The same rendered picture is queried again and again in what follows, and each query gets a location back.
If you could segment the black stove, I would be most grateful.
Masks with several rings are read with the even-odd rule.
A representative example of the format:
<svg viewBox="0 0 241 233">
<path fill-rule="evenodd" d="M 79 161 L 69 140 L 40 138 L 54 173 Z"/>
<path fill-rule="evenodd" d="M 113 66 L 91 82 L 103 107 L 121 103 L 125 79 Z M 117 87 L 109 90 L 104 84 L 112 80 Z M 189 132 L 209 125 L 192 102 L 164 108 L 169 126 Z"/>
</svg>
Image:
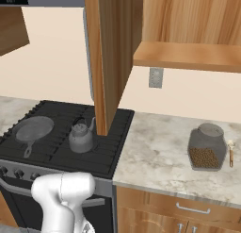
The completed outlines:
<svg viewBox="0 0 241 233">
<path fill-rule="evenodd" d="M 30 110 L 25 117 L 46 116 L 55 123 L 54 129 L 44 138 L 33 144 L 29 158 L 24 158 L 26 146 L 15 139 L 13 125 L 0 137 L 0 166 L 8 169 L 6 175 L 0 175 L 9 185 L 31 189 L 33 173 L 40 175 L 63 172 L 87 172 L 94 176 L 95 193 L 90 199 L 108 197 L 112 201 L 113 231 L 118 233 L 116 213 L 116 187 L 113 175 L 116 170 L 122 147 L 132 123 L 134 112 L 129 109 L 118 109 L 113 123 L 106 136 L 93 132 L 93 147 L 80 155 L 74 153 L 69 146 L 69 134 L 73 121 L 83 116 L 87 125 L 95 116 L 94 107 L 71 103 L 43 100 Z M 17 178 L 13 171 L 24 172 L 22 179 Z M 21 233 L 35 233 L 36 229 L 21 228 Z"/>
</svg>

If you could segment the grey frying pan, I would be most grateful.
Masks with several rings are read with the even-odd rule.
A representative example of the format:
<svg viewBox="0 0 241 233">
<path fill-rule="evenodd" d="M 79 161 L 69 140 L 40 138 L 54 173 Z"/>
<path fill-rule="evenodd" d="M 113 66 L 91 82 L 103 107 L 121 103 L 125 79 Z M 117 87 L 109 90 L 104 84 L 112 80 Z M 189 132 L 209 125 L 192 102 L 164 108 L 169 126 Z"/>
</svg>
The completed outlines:
<svg viewBox="0 0 241 233">
<path fill-rule="evenodd" d="M 34 116 L 22 120 L 14 126 L 15 139 L 27 145 L 24 158 L 30 157 L 33 144 L 47 136 L 54 129 L 54 126 L 54 121 L 45 116 Z"/>
</svg>

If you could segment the wooden base cabinet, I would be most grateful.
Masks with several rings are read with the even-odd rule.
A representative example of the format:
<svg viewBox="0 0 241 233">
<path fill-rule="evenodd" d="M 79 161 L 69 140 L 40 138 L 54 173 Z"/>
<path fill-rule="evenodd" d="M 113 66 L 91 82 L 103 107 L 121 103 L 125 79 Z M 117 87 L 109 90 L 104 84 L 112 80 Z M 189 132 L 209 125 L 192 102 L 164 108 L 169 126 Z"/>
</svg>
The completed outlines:
<svg viewBox="0 0 241 233">
<path fill-rule="evenodd" d="M 13 227 L 18 226 L 1 192 L 0 192 L 0 224 L 13 226 Z"/>
</svg>

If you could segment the grey kettle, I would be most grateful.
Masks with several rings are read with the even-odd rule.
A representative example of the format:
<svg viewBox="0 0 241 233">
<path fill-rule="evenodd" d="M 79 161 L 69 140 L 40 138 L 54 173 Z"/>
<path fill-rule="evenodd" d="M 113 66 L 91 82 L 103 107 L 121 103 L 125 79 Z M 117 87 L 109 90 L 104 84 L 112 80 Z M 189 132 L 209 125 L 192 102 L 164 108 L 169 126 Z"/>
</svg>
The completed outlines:
<svg viewBox="0 0 241 233">
<path fill-rule="evenodd" d="M 87 120 L 83 116 L 79 116 L 73 121 L 69 144 L 74 153 L 82 154 L 92 149 L 94 123 L 95 118 L 92 118 L 91 124 L 87 125 Z"/>
</svg>

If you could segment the wooden drawer front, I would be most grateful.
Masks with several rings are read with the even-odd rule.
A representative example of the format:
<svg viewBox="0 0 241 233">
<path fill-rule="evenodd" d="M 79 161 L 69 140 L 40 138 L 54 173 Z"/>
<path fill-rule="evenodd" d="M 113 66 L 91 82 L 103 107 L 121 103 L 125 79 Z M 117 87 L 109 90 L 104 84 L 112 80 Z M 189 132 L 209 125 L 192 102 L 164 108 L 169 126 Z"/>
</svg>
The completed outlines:
<svg viewBox="0 0 241 233">
<path fill-rule="evenodd" d="M 176 207 L 175 204 L 177 202 L 179 202 L 182 207 L 187 208 L 200 210 L 210 208 L 211 212 L 210 214 L 200 214 L 181 210 Z M 117 204 L 126 208 L 139 209 L 172 217 L 184 216 L 209 222 L 241 224 L 241 209 L 212 205 L 202 201 L 194 201 L 120 186 L 117 187 Z"/>
</svg>

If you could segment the glass jar with brown contents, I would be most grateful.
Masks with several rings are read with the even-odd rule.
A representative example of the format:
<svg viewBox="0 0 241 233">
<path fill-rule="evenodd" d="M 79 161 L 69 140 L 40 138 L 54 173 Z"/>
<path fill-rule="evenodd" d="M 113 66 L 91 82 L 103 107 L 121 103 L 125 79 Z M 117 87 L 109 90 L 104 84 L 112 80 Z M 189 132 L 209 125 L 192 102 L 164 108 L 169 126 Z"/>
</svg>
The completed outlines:
<svg viewBox="0 0 241 233">
<path fill-rule="evenodd" d="M 217 172 L 227 153 L 223 129 L 215 124 L 203 123 L 194 128 L 189 137 L 187 154 L 195 171 Z"/>
</svg>

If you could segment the wooden base cupboard door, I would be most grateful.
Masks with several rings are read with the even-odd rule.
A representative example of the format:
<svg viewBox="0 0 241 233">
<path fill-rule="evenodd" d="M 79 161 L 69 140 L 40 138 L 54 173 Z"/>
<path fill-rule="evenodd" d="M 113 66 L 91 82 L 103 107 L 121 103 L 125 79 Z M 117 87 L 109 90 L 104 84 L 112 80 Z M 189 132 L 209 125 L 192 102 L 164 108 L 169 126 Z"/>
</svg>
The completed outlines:
<svg viewBox="0 0 241 233">
<path fill-rule="evenodd" d="M 196 226 L 198 229 L 196 233 L 241 233 L 241 229 L 232 230 L 220 226 L 204 225 L 197 222 L 188 222 L 185 233 L 192 233 L 192 226 Z"/>
<path fill-rule="evenodd" d="M 118 233 L 178 233 L 183 224 L 185 233 L 187 221 L 131 208 L 118 207 Z"/>
</svg>

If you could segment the black oven door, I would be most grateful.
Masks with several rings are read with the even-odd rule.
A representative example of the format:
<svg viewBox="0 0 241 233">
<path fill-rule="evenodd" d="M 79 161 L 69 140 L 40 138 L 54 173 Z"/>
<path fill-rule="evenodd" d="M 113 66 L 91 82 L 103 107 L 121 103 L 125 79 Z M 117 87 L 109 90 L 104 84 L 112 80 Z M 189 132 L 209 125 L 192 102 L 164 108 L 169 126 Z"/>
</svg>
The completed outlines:
<svg viewBox="0 0 241 233">
<path fill-rule="evenodd" d="M 42 209 L 32 197 L 9 192 L 2 186 L 0 186 L 0 191 L 19 227 L 41 230 Z M 93 225 L 95 233 L 114 233 L 110 198 L 104 198 L 104 205 L 83 208 L 83 212 Z"/>
</svg>

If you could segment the grey wall outlet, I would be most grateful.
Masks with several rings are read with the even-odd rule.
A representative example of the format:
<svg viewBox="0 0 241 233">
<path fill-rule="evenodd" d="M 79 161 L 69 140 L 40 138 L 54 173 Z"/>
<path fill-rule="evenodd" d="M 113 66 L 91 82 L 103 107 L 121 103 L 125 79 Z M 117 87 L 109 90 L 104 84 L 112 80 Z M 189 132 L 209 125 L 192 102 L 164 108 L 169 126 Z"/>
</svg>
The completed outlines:
<svg viewBox="0 0 241 233">
<path fill-rule="evenodd" d="M 158 67 L 152 67 L 149 72 L 149 87 L 150 88 L 162 88 L 164 69 Z"/>
</svg>

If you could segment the wooden wall cabinet door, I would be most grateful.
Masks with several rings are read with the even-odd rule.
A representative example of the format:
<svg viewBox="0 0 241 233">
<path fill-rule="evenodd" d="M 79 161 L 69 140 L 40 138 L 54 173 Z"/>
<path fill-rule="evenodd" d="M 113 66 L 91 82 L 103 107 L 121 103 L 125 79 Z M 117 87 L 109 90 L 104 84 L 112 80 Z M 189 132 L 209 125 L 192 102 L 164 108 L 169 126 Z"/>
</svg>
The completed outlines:
<svg viewBox="0 0 241 233">
<path fill-rule="evenodd" d="M 111 127 L 142 41 L 143 0 L 85 0 L 97 133 Z"/>
</svg>

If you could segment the wooden wall cabinet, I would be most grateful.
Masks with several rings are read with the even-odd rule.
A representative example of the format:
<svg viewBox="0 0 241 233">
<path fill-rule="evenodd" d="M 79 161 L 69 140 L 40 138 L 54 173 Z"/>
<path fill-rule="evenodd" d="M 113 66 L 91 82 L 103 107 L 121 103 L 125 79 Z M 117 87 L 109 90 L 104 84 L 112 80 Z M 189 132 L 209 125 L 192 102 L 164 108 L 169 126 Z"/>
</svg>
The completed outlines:
<svg viewBox="0 0 241 233">
<path fill-rule="evenodd" d="M 241 73 L 241 0 L 140 0 L 136 66 Z"/>
<path fill-rule="evenodd" d="M 29 44 L 21 7 L 0 7 L 0 56 Z"/>
</svg>

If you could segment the wooden-handled spoon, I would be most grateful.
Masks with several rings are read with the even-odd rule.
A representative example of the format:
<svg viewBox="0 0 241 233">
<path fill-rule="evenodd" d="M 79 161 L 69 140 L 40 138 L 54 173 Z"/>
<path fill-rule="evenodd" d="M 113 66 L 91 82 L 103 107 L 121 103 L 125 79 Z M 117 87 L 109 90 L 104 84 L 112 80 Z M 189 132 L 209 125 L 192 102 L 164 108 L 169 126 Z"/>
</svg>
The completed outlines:
<svg viewBox="0 0 241 233">
<path fill-rule="evenodd" d="M 233 149 L 235 147 L 235 142 L 233 140 L 228 140 L 227 144 L 230 150 L 230 166 L 233 167 Z"/>
</svg>

